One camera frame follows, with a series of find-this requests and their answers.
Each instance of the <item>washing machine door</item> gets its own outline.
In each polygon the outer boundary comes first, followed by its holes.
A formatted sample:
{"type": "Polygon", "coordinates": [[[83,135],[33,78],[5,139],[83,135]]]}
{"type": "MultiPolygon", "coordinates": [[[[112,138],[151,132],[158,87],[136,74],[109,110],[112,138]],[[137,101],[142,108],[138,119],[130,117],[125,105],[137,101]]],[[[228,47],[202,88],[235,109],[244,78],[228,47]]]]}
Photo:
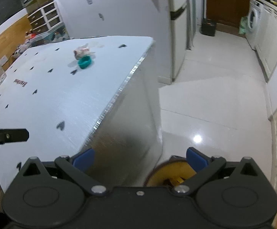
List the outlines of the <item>washing machine door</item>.
{"type": "Polygon", "coordinates": [[[255,8],[251,8],[248,15],[248,28],[253,32],[257,26],[258,11],[255,8]]]}

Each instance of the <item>washing machine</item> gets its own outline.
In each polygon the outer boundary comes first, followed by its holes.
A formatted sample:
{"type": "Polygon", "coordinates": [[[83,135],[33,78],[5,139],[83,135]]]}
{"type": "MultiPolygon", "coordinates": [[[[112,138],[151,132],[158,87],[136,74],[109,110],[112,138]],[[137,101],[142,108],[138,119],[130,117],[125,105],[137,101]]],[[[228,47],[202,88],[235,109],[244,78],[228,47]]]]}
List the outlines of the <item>washing machine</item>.
{"type": "Polygon", "coordinates": [[[251,48],[255,50],[257,34],[260,26],[264,5],[256,0],[250,0],[248,23],[246,26],[246,39],[251,48]]]}

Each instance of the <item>plastic bag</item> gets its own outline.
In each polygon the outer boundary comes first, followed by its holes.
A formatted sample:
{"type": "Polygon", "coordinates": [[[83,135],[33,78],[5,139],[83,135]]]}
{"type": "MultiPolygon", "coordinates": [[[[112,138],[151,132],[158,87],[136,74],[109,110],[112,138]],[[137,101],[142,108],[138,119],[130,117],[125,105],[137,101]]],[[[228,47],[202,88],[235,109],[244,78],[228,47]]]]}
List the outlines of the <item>plastic bag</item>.
{"type": "Polygon", "coordinates": [[[240,20],[240,25],[239,25],[239,34],[245,34],[246,33],[246,25],[248,22],[248,17],[242,17],[240,20]]]}
{"type": "Polygon", "coordinates": [[[94,56],[95,52],[91,52],[88,45],[89,44],[87,43],[87,44],[80,46],[74,50],[74,55],[77,60],[80,60],[85,56],[90,56],[91,58],[94,56]]]}

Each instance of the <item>table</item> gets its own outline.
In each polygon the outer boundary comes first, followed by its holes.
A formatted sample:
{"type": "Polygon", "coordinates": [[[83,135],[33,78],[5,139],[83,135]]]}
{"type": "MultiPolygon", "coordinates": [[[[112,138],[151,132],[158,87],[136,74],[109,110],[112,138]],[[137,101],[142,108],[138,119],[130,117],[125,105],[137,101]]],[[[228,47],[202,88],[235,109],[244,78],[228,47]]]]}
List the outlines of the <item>table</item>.
{"type": "Polygon", "coordinates": [[[162,154],[153,45],[150,37],[108,36],[27,49],[0,86],[0,128],[30,133],[0,147],[2,190],[31,156],[53,161],[90,147],[90,176],[108,187],[141,183],[162,154]],[[86,43],[95,59],[80,69],[73,50],[86,43]]]}

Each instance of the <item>blue gripper pad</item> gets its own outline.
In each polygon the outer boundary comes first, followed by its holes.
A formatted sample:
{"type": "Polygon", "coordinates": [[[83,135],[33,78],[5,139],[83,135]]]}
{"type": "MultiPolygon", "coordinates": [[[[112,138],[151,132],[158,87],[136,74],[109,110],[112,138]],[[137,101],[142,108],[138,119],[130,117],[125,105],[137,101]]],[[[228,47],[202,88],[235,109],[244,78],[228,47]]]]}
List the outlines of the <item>blue gripper pad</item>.
{"type": "Polygon", "coordinates": [[[198,172],[208,166],[208,160],[197,154],[191,148],[188,148],[186,151],[186,161],[195,172],[198,172]]]}
{"type": "Polygon", "coordinates": [[[90,148],[73,156],[73,166],[82,172],[85,172],[94,163],[95,151],[90,148]]]}

